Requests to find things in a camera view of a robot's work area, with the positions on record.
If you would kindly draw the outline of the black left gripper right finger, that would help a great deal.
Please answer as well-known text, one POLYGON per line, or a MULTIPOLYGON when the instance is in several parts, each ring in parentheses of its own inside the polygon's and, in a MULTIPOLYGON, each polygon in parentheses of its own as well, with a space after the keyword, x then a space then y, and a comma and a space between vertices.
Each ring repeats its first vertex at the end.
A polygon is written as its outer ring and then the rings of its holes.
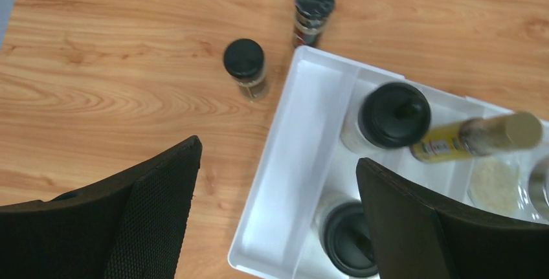
POLYGON ((380 277, 548 277, 547 225, 465 205, 369 158, 355 172, 380 277))

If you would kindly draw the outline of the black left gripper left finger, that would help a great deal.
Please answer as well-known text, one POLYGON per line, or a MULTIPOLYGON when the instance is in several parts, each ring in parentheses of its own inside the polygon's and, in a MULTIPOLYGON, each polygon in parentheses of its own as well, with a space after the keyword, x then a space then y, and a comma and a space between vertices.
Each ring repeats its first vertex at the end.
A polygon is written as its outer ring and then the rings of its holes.
POLYGON ((173 278, 202 143, 166 151, 50 201, 1 207, 2 278, 173 278))

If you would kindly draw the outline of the black lid bead jar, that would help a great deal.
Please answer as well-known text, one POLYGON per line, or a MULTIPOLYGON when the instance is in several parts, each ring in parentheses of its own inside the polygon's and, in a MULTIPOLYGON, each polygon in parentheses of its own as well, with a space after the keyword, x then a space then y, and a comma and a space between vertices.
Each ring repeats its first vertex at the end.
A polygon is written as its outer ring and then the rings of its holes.
POLYGON ((379 274, 360 200, 337 190, 322 193, 311 223, 322 250, 350 278, 379 274))
POLYGON ((432 119, 425 95, 405 82, 377 87, 359 84, 341 128, 341 142, 353 153, 396 150, 419 142, 432 119))

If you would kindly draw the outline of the glass jar with grains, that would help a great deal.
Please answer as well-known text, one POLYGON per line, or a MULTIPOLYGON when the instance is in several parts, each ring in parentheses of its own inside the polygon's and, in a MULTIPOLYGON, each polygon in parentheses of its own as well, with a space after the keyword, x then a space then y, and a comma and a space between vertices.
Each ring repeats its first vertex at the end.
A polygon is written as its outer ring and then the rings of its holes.
POLYGON ((516 155, 479 158, 473 163, 467 195, 481 210, 515 217, 523 210, 520 176, 516 155))

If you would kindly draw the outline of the yellow label sauce bottle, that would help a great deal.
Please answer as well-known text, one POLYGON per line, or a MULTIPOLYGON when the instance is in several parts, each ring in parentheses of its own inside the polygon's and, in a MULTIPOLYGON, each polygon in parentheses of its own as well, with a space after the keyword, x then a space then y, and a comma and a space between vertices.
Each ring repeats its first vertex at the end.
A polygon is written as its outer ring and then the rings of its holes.
POLYGON ((436 126, 409 150, 421 162, 439 163, 530 150, 543 136, 541 120, 520 111, 436 126))

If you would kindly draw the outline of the glass jar front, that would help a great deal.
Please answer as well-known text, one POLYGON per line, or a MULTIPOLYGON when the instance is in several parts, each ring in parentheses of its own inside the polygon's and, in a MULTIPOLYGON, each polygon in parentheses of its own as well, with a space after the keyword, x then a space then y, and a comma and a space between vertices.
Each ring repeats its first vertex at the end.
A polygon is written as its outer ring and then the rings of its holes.
POLYGON ((536 212, 548 221, 548 156, 537 161, 531 170, 528 195, 536 212))

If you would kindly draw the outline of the small dark spice jar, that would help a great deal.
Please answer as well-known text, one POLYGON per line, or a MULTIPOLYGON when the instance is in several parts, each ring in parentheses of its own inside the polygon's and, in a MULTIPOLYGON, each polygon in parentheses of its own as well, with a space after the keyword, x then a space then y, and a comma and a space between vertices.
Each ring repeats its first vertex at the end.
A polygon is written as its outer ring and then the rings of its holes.
POLYGON ((316 47, 335 10, 335 0, 295 0, 293 46, 316 47))
POLYGON ((256 41, 248 38, 232 41, 223 53, 223 65, 249 100, 260 100, 267 94, 265 53, 256 41))

